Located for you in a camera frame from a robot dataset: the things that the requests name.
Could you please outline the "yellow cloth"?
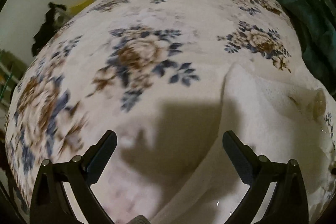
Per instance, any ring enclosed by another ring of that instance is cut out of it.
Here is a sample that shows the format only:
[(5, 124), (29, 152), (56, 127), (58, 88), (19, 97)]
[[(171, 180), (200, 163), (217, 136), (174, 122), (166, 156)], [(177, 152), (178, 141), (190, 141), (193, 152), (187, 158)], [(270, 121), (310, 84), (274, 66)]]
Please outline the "yellow cloth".
[(94, 2), (94, 0), (83, 0), (75, 5), (72, 5), (69, 7), (69, 13), (74, 16), (77, 15), (79, 12), (84, 10), (86, 7), (91, 5)]

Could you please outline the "floral bed sheet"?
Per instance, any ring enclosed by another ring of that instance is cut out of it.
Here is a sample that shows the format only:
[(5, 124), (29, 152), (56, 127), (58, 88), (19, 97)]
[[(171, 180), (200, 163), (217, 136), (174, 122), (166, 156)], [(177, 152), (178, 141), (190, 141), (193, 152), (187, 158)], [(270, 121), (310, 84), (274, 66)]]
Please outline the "floral bed sheet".
[(276, 0), (97, 0), (14, 91), (5, 146), (25, 203), (44, 159), (68, 161), (112, 130), (118, 145), (93, 192), (116, 223), (152, 222), (222, 139), (234, 65), (332, 98)]

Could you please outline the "dark green garment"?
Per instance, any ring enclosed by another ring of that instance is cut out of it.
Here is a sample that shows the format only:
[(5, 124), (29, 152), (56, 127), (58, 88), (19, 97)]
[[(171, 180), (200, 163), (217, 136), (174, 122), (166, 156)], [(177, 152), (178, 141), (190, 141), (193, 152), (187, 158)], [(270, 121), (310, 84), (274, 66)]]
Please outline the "dark green garment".
[(335, 96), (335, 17), (323, 0), (276, 0), (289, 16), (310, 73)]

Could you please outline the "white knitted sweater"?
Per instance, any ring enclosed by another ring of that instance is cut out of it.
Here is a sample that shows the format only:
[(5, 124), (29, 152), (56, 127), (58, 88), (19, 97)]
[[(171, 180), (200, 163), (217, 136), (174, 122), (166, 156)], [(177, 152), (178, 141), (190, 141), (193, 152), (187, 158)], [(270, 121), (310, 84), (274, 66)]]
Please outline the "white knitted sweater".
[[(257, 155), (298, 161), (314, 223), (334, 195), (335, 102), (310, 90), (255, 76), (239, 65), (226, 75), (219, 133), (233, 131)], [(209, 153), (153, 223), (224, 223), (247, 192), (217, 138)]]

